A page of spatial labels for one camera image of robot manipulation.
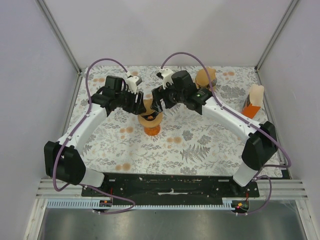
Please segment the orange coffee filter box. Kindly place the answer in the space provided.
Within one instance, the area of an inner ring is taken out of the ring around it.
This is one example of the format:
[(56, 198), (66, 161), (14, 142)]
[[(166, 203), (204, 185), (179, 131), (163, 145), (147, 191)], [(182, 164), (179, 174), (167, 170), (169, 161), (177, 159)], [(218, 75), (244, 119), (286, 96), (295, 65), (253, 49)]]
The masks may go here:
[(250, 119), (256, 116), (263, 105), (264, 90), (263, 85), (253, 84), (250, 87), (241, 111), (244, 116)]

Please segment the brown paper coffee filter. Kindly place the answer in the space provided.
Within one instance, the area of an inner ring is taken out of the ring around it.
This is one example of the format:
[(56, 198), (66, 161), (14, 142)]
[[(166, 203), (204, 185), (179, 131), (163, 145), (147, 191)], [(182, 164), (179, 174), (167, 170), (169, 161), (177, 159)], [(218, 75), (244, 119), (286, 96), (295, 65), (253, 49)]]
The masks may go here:
[(217, 84), (216, 69), (207, 67), (206, 70), (209, 77), (204, 68), (200, 69), (195, 76), (195, 84), (198, 89), (209, 88), (209, 82), (211, 82), (212, 87), (215, 87)]

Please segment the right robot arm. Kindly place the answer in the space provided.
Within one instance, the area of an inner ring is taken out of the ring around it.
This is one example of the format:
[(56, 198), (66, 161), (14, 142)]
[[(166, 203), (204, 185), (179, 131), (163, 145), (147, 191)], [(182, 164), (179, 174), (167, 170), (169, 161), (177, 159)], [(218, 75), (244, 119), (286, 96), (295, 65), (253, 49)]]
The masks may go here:
[(269, 121), (259, 123), (250, 119), (221, 103), (209, 89), (197, 88), (186, 70), (173, 72), (163, 68), (156, 75), (162, 79), (162, 85), (152, 90), (153, 110), (160, 113), (163, 108), (183, 104), (191, 111), (212, 118), (245, 142), (242, 163), (229, 184), (233, 196), (242, 196), (247, 184), (278, 150), (275, 126)]

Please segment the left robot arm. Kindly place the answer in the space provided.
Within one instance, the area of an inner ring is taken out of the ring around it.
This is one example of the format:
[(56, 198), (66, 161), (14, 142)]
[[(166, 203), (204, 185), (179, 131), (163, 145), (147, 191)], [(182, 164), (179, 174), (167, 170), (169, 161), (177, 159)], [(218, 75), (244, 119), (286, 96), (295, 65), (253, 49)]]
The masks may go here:
[(110, 184), (102, 172), (88, 168), (84, 163), (83, 148), (95, 131), (112, 111), (121, 108), (139, 115), (146, 111), (144, 94), (138, 90), (142, 79), (130, 75), (126, 79), (108, 75), (105, 85), (89, 97), (88, 110), (71, 130), (56, 142), (44, 146), (46, 175), (71, 185), (93, 186), (93, 191), (103, 197), (110, 192)]

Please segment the orange glass dripper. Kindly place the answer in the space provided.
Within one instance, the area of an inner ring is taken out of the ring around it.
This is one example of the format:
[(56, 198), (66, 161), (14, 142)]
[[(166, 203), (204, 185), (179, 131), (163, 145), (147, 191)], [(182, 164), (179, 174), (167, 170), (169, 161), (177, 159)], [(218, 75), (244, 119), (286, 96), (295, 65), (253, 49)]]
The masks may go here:
[(161, 126), (157, 125), (155, 127), (144, 127), (144, 132), (148, 135), (148, 136), (156, 136), (160, 133), (161, 131)]

